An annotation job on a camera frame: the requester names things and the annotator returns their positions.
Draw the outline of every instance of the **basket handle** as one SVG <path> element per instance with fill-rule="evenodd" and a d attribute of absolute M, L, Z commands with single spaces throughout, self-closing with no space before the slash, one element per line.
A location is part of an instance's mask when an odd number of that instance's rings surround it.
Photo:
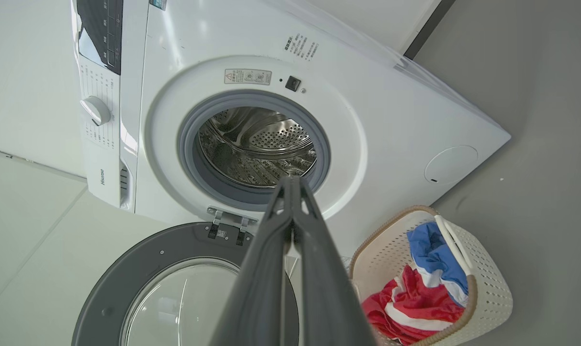
<path fill-rule="evenodd" d="M 444 217 L 442 217 L 442 215 L 436 215 L 435 219 L 444 240 L 446 240 L 448 247 L 451 252 L 453 252 L 453 256 L 455 256 L 457 263 L 459 263 L 466 276 L 471 275 L 472 271 L 470 269 L 472 268 L 472 261 L 470 261 L 468 253 L 463 247 L 461 240 L 455 231 L 453 231 L 453 227 L 448 223 L 448 221 L 446 221 L 446 219 L 444 219 Z"/>

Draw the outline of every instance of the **floor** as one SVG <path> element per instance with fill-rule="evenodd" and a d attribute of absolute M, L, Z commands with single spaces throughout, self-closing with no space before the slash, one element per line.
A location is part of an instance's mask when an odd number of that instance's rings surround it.
<path fill-rule="evenodd" d="M 435 203 L 514 296 L 468 345 L 581 345 L 581 0 L 457 0 L 415 61 L 512 135 Z"/>

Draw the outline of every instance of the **vent slot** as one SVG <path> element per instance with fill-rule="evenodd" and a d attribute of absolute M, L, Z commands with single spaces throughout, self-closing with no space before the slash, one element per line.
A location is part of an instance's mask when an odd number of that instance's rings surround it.
<path fill-rule="evenodd" d="M 132 176 L 126 166 L 121 165 L 120 169 L 120 208 L 123 210 L 131 210 L 131 195 L 133 188 L 131 182 Z"/>

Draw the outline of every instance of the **dial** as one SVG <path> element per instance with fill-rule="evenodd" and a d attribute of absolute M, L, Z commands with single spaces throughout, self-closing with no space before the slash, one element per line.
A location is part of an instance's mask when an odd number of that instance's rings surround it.
<path fill-rule="evenodd" d="M 82 116 L 86 121 L 91 121 L 100 126 L 111 120 L 111 112 L 109 112 L 107 105 L 98 97 L 86 97 L 79 103 L 82 105 Z"/>

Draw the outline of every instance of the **stainless steel drum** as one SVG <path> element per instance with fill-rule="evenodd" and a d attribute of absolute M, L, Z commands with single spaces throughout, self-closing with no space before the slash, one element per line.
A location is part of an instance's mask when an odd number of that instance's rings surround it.
<path fill-rule="evenodd" d="M 258 107 L 237 107 L 207 120 L 199 131 L 203 154 L 236 183 L 274 188 L 281 177 L 305 175 L 316 151 L 310 134 L 283 114 Z"/>

